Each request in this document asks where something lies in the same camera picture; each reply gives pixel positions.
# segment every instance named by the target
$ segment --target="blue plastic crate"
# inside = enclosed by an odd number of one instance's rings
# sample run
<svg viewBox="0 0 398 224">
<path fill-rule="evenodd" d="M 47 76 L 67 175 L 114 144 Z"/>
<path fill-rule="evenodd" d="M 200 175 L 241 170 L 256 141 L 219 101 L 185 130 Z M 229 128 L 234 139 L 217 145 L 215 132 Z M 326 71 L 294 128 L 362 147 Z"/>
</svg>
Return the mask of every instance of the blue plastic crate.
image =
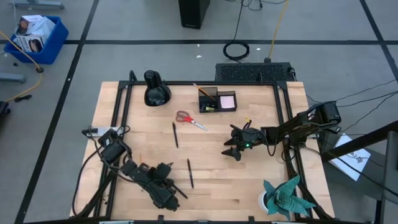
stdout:
<svg viewBox="0 0 398 224">
<path fill-rule="evenodd" d="M 57 16 L 46 16 L 52 22 L 55 23 L 55 27 L 44 44 L 44 48 L 39 53 L 26 52 L 27 55 L 31 56 L 39 64 L 51 65 L 57 58 L 58 53 L 61 51 L 62 45 L 68 37 L 69 31 L 62 24 L 61 18 Z M 25 63 L 32 63 L 24 54 L 19 52 L 12 44 L 9 42 L 4 47 L 4 51 L 12 54 L 15 58 Z"/>
</svg>

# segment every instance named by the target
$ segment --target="wooden table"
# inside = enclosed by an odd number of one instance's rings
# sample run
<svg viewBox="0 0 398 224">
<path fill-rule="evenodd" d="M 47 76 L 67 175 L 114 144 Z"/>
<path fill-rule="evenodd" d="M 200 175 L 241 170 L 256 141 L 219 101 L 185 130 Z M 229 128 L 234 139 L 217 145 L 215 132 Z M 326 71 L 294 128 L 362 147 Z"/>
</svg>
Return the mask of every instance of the wooden table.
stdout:
<svg viewBox="0 0 398 224">
<path fill-rule="evenodd" d="M 109 126 L 111 123 L 118 83 L 104 82 L 93 119 L 93 126 Z M 308 108 L 303 83 L 288 83 L 289 97 L 294 116 Z M 234 220 L 246 221 L 254 216 L 256 221 L 285 220 L 280 214 L 267 216 L 258 206 L 257 197 L 264 190 L 263 180 L 274 186 L 287 181 L 285 163 L 280 158 L 282 144 L 270 157 L 265 146 L 246 149 L 242 159 L 221 155 L 228 147 L 223 143 L 231 136 L 230 124 L 240 128 L 246 123 L 245 116 L 252 119 L 252 127 L 278 126 L 274 92 L 271 86 L 219 86 L 219 91 L 235 90 L 238 109 L 229 113 L 198 112 L 198 90 L 194 86 L 170 86 L 172 99 L 166 105 L 148 107 L 144 104 L 146 86 L 134 85 L 130 100 L 127 125 L 131 131 L 124 142 L 133 151 L 133 159 L 156 167 L 158 163 L 174 162 L 170 178 L 185 192 L 189 199 L 176 194 L 180 207 L 176 212 L 156 208 L 149 195 L 137 184 L 118 179 L 112 219 L 156 220 L 164 215 L 165 220 Z M 121 100 L 121 120 L 124 97 Z M 280 91 L 284 121 L 287 121 L 283 93 Z M 190 123 L 178 123 L 175 114 L 185 110 L 196 121 L 208 128 L 204 131 Z M 179 148 L 175 147 L 172 122 L 177 125 Z M 308 139 L 307 146 L 318 149 L 315 140 Z M 94 152 L 88 141 L 84 160 Z M 324 210 L 334 217 L 328 186 L 320 156 L 302 149 L 302 162 L 309 191 Z M 190 185 L 187 158 L 190 159 L 195 188 Z M 76 209 L 81 211 L 98 188 L 102 162 L 95 157 L 83 171 L 76 198 Z M 101 214 L 105 214 L 108 194 L 104 195 Z"/>
</svg>

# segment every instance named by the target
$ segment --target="scissors blade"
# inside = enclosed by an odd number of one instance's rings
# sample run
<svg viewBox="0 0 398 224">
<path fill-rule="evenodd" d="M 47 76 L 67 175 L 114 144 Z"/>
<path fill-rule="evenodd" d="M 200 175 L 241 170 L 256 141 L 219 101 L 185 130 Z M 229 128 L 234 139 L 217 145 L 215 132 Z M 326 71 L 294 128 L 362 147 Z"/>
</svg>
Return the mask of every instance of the scissors blade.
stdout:
<svg viewBox="0 0 398 224">
<path fill-rule="evenodd" d="M 201 124 L 198 124 L 196 121 L 192 120 L 191 122 L 192 124 L 198 126 L 199 128 L 202 128 L 203 130 L 207 131 L 207 128 L 203 127 Z"/>
</svg>

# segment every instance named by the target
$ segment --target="yellow cable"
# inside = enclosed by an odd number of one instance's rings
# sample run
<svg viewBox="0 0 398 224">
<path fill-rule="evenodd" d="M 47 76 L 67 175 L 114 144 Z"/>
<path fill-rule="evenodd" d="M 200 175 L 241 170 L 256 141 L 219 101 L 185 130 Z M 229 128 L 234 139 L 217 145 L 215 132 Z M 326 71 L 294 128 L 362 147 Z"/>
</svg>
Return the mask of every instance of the yellow cable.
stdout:
<svg viewBox="0 0 398 224">
<path fill-rule="evenodd" d="M 286 11 L 288 5 L 289 5 L 289 0 L 286 0 L 286 2 L 284 4 L 284 8 L 283 8 L 282 12 L 280 12 L 280 15 L 279 15 L 279 21 L 278 21 L 278 24 L 276 25 L 276 29 L 274 32 L 274 38 L 272 39 L 271 49 L 269 51 L 268 58 L 271 58 L 272 51 L 274 50 L 274 42 L 276 39 L 276 33 L 278 32 L 279 25 L 282 22 L 282 18 L 284 17 L 284 14 L 285 14 L 285 11 Z"/>
<path fill-rule="evenodd" d="M 42 67 L 40 67 L 40 65 L 38 63 L 36 63 L 35 60 L 33 60 L 33 58 L 31 58 L 27 53 L 25 53 L 23 50 L 21 50 L 12 40 L 10 40 L 10 38 L 8 38 L 8 36 L 6 36 L 2 31 L 0 31 L 0 34 L 4 38 L 6 38 L 17 50 L 19 50 L 22 54 L 24 54 L 27 58 L 29 58 L 29 60 L 31 60 L 35 64 L 38 72 L 39 72 L 39 70 L 42 70 Z M 23 94 L 35 89 L 36 87 L 38 87 L 40 85 L 40 83 L 42 82 L 42 79 L 43 79 L 43 74 L 42 74 L 42 72 L 40 72 L 40 77 L 39 77 L 39 80 L 36 83 L 36 85 L 34 85 L 33 87 L 23 91 L 22 93 L 20 93 L 20 94 L 18 94 L 16 96 L 6 100 L 6 102 L 10 102 L 10 101 L 14 100 L 15 98 L 18 98 L 18 97 L 22 96 Z"/>
</svg>

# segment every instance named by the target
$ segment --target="black pen holder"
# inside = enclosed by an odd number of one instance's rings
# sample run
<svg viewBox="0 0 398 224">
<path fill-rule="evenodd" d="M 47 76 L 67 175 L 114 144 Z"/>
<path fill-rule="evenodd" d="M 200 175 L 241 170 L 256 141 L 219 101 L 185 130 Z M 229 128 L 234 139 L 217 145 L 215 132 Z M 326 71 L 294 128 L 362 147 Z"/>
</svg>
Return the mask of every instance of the black pen holder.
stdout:
<svg viewBox="0 0 398 224">
<path fill-rule="evenodd" d="M 235 91 L 218 91 L 217 87 L 201 88 L 210 96 L 199 92 L 199 112 L 215 113 L 215 112 L 233 112 L 236 111 L 236 94 Z"/>
</svg>

